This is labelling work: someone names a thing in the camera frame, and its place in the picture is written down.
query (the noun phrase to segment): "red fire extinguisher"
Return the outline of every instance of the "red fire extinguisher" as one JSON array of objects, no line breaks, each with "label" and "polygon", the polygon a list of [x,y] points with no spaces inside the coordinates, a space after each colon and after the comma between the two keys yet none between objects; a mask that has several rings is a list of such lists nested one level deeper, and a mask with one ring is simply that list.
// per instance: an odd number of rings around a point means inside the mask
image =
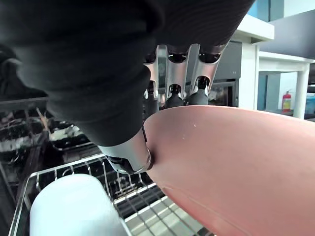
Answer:
[{"label": "red fire extinguisher", "polygon": [[291,94],[289,91],[285,93],[282,97],[282,111],[283,112],[290,112],[291,111]]}]

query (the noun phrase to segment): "pink plate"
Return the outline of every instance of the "pink plate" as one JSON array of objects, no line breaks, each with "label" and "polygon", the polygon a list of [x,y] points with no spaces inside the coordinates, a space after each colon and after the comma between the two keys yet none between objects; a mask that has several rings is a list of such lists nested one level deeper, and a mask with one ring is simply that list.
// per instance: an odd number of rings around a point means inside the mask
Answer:
[{"label": "pink plate", "polygon": [[315,124],[238,108],[185,106],[145,122],[150,177],[219,236],[315,233]]}]

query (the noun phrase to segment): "wire rack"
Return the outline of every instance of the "wire rack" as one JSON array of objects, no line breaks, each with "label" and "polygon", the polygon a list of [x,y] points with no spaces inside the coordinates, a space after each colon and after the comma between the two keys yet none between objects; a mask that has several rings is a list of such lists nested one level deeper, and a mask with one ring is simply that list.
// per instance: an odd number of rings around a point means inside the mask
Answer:
[{"label": "wire rack", "polygon": [[49,183],[73,174],[89,174],[102,183],[131,235],[214,235],[165,196],[146,173],[119,174],[103,154],[31,174],[23,184],[9,235],[28,236],[29,214],[35,197]]}]

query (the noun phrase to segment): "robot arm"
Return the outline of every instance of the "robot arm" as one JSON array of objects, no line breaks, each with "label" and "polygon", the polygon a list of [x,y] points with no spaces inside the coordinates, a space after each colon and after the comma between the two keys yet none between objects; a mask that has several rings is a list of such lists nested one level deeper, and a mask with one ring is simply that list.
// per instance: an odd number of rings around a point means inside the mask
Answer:
[{"label": "robot arm", "polygon": [[23,83],[75,123],[122,173],[148,170],[142,97],[158,110],[157,45],[167,45],[166,107],[183,105],[191,44],[200,44],[189,104],[206,104],[226,44],[253,0],[16,0],[0,3],[0,42]]}]

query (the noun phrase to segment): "white pillar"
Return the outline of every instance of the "white pillar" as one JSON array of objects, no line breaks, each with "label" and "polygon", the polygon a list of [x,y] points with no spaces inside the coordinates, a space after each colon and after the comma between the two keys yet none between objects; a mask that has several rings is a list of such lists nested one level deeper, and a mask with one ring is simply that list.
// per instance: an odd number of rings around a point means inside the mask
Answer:
[{"label": "white pillar", "polygon": [[295,105],[293,116],[304,119],[307,85],[309,81],[310,65],[308,64],[303,71],[297,73]]}]

